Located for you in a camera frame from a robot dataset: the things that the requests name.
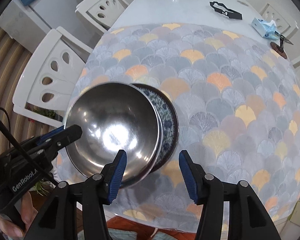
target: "ginkgo leaf pattern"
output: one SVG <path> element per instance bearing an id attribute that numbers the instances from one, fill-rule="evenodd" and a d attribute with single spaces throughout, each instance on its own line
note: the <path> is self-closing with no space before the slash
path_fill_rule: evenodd
<path id="1" fill-rule="evenodd" d="M 300 85 L 290 60 L 266 40 L 174 22 L 111 28 L 82 69 L 69 106 L 104 82 L 143 83 L 166 95 L 178 117 L 171 158 L 121 189 L 106 210 L 155 228 L 196 232 L 201 207 L 192 205 L 178 165 L 179 152 L 187 150 L 221 181 L 248 181 L 273 221 L 291 214 L 300 196 Z M 57 170 L 69 183 L 85 180 L 65 149 Z M 228 218 L 225 205 L 222 230 Z"/>

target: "dining table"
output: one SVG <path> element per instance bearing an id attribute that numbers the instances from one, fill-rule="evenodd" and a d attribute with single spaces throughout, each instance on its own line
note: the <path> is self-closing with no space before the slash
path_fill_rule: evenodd
<path id="1" fill-rule="evenodd" d="M 214 11 L 224 3 L 242 20 Z M 105 33 L 82 70 L 70 106 L 104 82 L 143 83 L 164 93 L 179 122 L 171 158 L 104 209 L 155 228 L 196 232 L 202 205 L 190 199 L 178 155 L 206 173 L 246 180 L 273 221 L 300 197 L 300 88 L 290 60 L 251 26 L 261 15 L 245 0 L 134 0 Z M 59 151 L 60 180 L 84 177 Z M 224 203 L 222 231 L 229 225 Z"/>

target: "plastic chair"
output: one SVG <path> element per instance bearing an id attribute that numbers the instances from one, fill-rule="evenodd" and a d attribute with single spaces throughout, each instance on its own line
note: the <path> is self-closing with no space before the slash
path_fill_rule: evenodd
<path id="1" fill-rule="evenodd" d="M 83 0 L 75 13 L 83 23 L 103 35 L 128 5 L 125 0 Z"/>
<path id="2" fill-rule="evenodd" d="M 30 103 L 49 110 L 66 110 L 85 65 L 69 45 L 79 51 L 92 53 L 91 48 L 62 27 L 48 32 L 18 81 L 12 98 L 14 112 L 54 127 L 62 125 L 62 122 L 32 112 L 26 106 Z"/>
<path id="3" fill-rule="evenodd" d="M 297 22 L 275 2 L 267 3 L 260 14 L 266 21 L 274 20 L 278 31 L 287 39 L 298 30 Z"/>

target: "metal bowl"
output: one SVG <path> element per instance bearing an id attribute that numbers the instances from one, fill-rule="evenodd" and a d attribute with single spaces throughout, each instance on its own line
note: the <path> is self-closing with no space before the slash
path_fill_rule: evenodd
<path id="1" fill-rule="evenodd" d="M 81 126 L 82 136 L 66 150 L 84 176 L 101 172 L 118 150 L 126 151 L 121 187 L 143 179 L 161 149 L 159 114 L 146 95 L 129 84 L 109 82 L 86 91 L 67 113 L 64 126 L 73 124 Z"/>

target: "tissue box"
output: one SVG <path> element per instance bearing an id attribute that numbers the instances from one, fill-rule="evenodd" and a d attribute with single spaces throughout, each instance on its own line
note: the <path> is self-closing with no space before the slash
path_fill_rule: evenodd
<path id="1" fill-rule="evenodd" d="M 254 18 L 251 25 L 256 29 L 262 38 L 270 40 L 279 39 L 279 37 L 274 34 L 274 32 L 278 32 L 277 25 L 275 24 L 274 20 L 267 22 L 265 20 Z"/>

